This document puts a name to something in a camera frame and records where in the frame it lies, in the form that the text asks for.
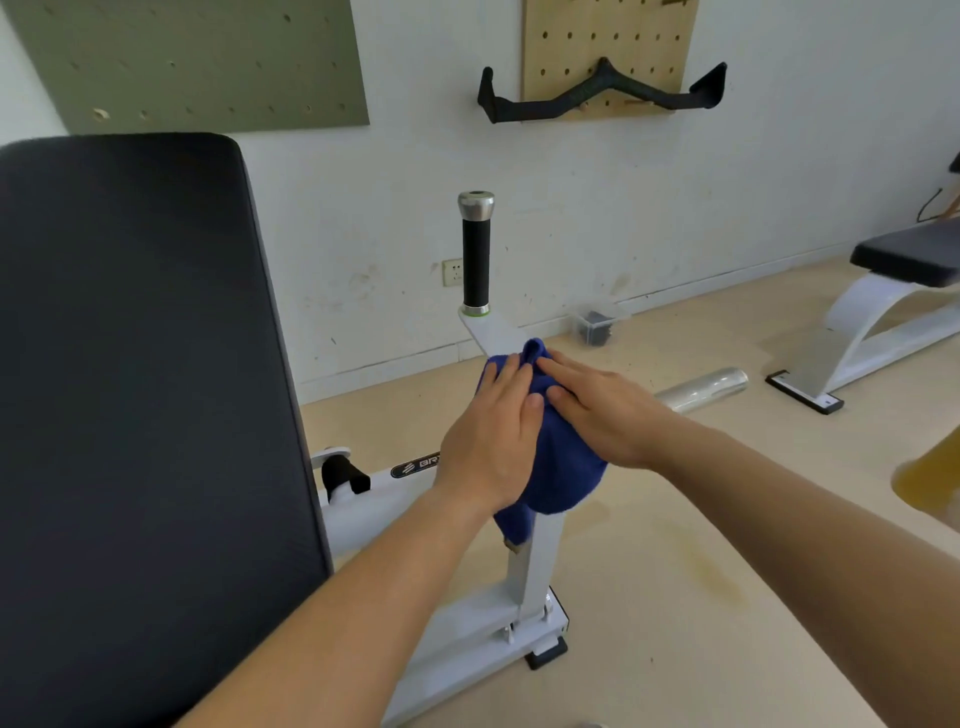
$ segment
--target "black rubber foot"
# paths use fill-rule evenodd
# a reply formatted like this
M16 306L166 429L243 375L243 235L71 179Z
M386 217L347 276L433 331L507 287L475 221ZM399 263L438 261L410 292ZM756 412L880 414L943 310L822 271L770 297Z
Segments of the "black rubber foot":
M823 395L820 398L822 402L812 400L811 398L805 396L802 392L798 392L790 385L780 381L779 377L785 374L788 374L787 371L785 369L781 369L779 372L773 372L771 375L766 377L764 381L774 389L779 389L788 397L792 397L794 400L802 402L810 409L814 409L822 415L832 414L843 406L843 400L834 397L833 395Z
M550 649L541 655L535 655L533 652L528 652L526 655L526 661L527 665L530 666L530 669L540 669L547 663L552 663L558 657L565 654L566 641L563 637L558 637L556 646L550 647Z

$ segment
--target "logo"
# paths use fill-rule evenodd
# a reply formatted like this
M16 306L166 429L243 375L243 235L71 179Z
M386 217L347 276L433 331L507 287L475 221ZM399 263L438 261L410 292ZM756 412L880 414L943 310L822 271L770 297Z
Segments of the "logo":
M406 477L407 475L425 471L427 468L435 468L439 462L440 454L434 452L432 455L424 455L423 457L418 457L416 460L409 460L390 468L390 475L391 477Z

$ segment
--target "transparent plastic bin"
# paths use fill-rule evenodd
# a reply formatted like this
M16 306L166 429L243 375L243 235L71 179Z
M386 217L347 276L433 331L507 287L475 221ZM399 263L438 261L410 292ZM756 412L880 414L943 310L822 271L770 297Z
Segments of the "transparent plastic bin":
M570 314L573 335L589 347L604 347L613 337L613 325L627 318L627 312L610 301L578 305Z

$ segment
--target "blue towel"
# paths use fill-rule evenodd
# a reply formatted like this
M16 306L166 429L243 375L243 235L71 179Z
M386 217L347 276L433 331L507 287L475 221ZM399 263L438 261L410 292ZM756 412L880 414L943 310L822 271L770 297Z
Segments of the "blue towel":
M520 355L521 365L534 367L530 391L544 395L543 427L537 438L534 469L519 500L493 516L504 538L516 546L530 538L534 511L549 514L569 510L597 487L607 468L607 461L590 449L546 399L547 388L557 381L537 366L541 356L550 358L540 339L530 339ZM506 360L506 354L490 357L498 373Z

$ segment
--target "forearm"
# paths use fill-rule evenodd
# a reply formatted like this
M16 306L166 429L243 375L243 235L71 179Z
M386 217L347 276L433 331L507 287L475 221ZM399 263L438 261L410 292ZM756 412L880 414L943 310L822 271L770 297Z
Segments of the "forearm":
M960 565L718 431L657 470L727 537L891 726L960 725Z
M488 515L445 490L428 491L303 602L183 725L378 725Z

